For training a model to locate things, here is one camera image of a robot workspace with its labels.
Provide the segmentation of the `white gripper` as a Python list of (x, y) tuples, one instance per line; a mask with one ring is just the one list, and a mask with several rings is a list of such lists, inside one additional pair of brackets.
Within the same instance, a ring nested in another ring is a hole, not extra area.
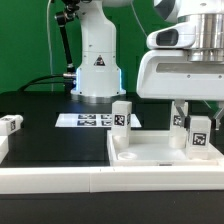
[[(175, 100), (179, 124), (185, 129), (190, 127), (190, 116), (184, 100), (224, 100), (224, 63), (190, 62), (187, 56), (184, 50), (147, 52), (136, 86), (141, 98)], [(216, 130), (223, 116), (224, 101), (220, 101), (214, 115)]]

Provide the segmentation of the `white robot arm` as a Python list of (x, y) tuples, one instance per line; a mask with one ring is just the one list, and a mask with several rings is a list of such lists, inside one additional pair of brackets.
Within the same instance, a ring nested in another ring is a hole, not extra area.
[[(81, 0), (82, 63), (72, 93), (90, 101), (124, 92), (116, 64), (116, 28), (105, 7), (133, 0)], [(179, 112), (187, 100), (217, 101), (214, 120), (224, 117), (224, 0), (153, 0), (171, 27), (152, 32), (142, 57), (136, 92), (142, 98), (169, 99)]]

